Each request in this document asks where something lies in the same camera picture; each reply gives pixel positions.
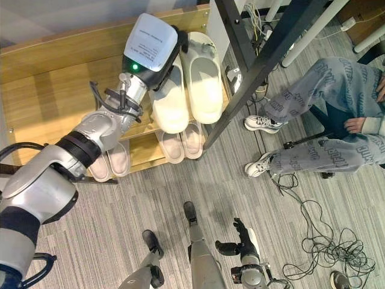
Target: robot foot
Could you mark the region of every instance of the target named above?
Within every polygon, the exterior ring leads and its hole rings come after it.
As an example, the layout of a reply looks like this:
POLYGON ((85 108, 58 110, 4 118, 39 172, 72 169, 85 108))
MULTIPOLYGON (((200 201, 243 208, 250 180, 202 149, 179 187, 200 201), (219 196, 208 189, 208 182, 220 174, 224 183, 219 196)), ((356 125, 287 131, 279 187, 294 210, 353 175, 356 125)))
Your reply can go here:
POLYGON ((185 211, 185 216, 190 226, 198 224, 197 222, 197 213, 193 202, 185 202, 183 205, 183 210, 185 211))
POLYGON ((158 251, 159 259, 162 259, 164 255, 164 251, 161 245, 159 244, 159 241, 156 235, 151 230, 145 230, 142 233, 142 237, 147 247, 149 248, 149 250, 154 253, 158 251))

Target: white label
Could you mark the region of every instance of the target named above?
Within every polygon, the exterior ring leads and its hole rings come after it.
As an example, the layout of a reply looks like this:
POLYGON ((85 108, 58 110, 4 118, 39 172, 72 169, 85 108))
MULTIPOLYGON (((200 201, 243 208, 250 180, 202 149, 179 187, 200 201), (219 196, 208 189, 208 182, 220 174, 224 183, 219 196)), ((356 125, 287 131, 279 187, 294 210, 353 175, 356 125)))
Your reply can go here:
POLYGON ((140 65, 160 71, 177 42, 173 27, 155 16, 143 13, 128 37, 124 54, 140 65))

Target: wooden shoe rack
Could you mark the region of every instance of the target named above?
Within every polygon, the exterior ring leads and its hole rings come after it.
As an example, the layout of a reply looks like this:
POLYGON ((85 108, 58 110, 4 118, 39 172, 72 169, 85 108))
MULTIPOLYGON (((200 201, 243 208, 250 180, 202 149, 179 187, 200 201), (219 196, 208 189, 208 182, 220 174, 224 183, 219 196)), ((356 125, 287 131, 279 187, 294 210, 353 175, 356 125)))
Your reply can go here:
MULTIPOLYGON (((181 30, 205 32, 209 6, 199 5, 155 16, 181 30)), ((1 49, 1 99, 8 142, 56 143, 95 109, 89 81, 99 91, 114 88, 122 68, 122 53, 136 18, 70 31, 1 49)), ((224 107, 228 103, 223 89, 224 107)), ((131 172, 166 163, 151 118, 148 95, 142 101, 142 122, 122 137, 130 139, 131 172)), ((14 153, 23 165, 37 151, 14 153)))

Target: striped carpet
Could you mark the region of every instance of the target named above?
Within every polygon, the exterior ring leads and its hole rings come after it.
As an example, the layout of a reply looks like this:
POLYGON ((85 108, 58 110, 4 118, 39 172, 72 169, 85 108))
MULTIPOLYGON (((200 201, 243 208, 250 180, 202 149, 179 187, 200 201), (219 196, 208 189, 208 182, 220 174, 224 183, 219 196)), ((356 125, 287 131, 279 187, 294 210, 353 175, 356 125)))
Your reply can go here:
MULTIPOLYGON (((332 22, 320 36, 338 30, 332 22)), ((269 78, 268 97, 296 81, 320 57, 338 55, 357 58, 345 33, 314 40, 287 69, 279 67, 269 78)), ((53 271, 34 288, 118 288, 135 271, 147 254, 141 232, 153 230, 164 246, 161 268, 163 288, 192 288, 187 256, 188 227, 182 205, 195 203, 199 222, 209 247, 222 265, 228 288, 240 288, 231 282, 230 268, 240 265, 238 257, 220 256, 215 240, 238 241, 232 219, 240 217, 254 228, 262 260, 271 264, 273 274, 282 278, 282 267, 291 262, 309 265, 309 256, 301 249, 306 223, 298 204, 281 196, 267 173, 248 179, 242 167, 265 151, 280 148, 316 126, 304 127, 301 119, 291 121, 278 134, 246 131, 242 120, 247 109, 233 119, 217 142, 198 161, 165 164, 120 179, 119 185, 78 185, 79 201, 59 222, 40 230, 37 251, 58 256, 53 271)), ((318 173, 300 172, 296 192, 303 199, 317 200, 324 220, 336 234, 344 227, 353 229, 365 245, 367 256, 377 266, 367 288, 385 288, 385 170, 364 167, 355 175, 337 174, 323 180, 318 173)), ((33 263, 30 274, 41 268, 33 263)), ((318 267, 314 274, 295 281, 301 288, 329 289, 329 274, 340 270, 318 267)))

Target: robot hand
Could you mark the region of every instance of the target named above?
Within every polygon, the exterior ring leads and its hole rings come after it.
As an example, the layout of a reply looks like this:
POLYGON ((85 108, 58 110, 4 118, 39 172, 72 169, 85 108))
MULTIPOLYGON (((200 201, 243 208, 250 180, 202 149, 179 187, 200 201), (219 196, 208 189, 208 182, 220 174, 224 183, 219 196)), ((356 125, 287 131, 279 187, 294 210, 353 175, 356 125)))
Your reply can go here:
POLYGON ((241 239, 241 242, 238 244, 221 243, 217 240, 215 242, 215 247, 217 248, 219 253, 225 256, 234 256, 241 254, 241 260, 246 255, 253 255, 259 261, 259 249, 254 231, 252 229, 247 229, 240 218, 234 218, 233 225, 239 232, 239 238, 241 239))
POLYGON ((234 227, 239 232, 240 243, 215 242, 220 254, 225 256, 241 255, 241 267, 231 269, 235 284, 242 284, 248 289, 266 289, 263 268, 260 266, 259 248, 253 229, 247 229, 241 219, 234 218, 234 227))

